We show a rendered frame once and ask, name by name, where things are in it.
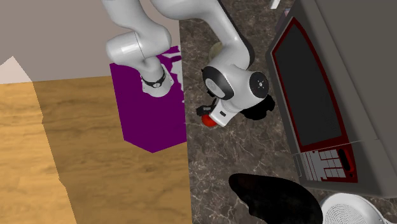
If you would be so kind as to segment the olive round object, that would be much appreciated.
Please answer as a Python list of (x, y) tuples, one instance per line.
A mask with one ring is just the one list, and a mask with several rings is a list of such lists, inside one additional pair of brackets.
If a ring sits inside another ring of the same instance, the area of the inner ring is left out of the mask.
[(222, 50), (223, 45), (222, 43), (219, 41), (215, 44), (212, 45), (212, 47), (210, 47), (209, 53), (208, 53), (208, 60), (209, 62), (212, 61), (213, 58), (215, 58), (220, 51)]

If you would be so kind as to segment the purple robot stand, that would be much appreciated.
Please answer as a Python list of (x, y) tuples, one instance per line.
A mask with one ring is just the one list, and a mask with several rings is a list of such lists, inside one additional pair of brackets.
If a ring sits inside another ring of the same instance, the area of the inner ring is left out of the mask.
[(159, 98), (143, 92), (137, 70), (109, 65), (123, 138), (151, 153), (186, 142), (181, 47), (172, 46), (158, 59), (174, 80), (169, 93)]

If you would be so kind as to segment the red round fruit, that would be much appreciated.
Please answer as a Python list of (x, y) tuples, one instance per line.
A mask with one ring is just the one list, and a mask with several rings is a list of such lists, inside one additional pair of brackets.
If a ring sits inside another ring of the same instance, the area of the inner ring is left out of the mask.
[(217, 123), (209, 115), (202, 115), (201, 120), (202, 123), (207, 127), (217, 126)]

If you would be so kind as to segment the white colander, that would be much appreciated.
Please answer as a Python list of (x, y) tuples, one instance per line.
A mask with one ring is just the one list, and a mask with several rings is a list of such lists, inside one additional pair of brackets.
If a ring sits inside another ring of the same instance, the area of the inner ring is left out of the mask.
[(350, 193), (334, 193), (320, 203), (323, 224), (397, 224), (385, 219), (365, 198)]

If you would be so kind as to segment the grey microwave with red trim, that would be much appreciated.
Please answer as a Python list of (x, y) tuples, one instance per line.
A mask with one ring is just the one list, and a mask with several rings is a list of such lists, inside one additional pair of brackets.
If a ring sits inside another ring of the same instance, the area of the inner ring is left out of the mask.
[(397, 198), (397, 0), (295, 0), (266, 59), (300, 184)]

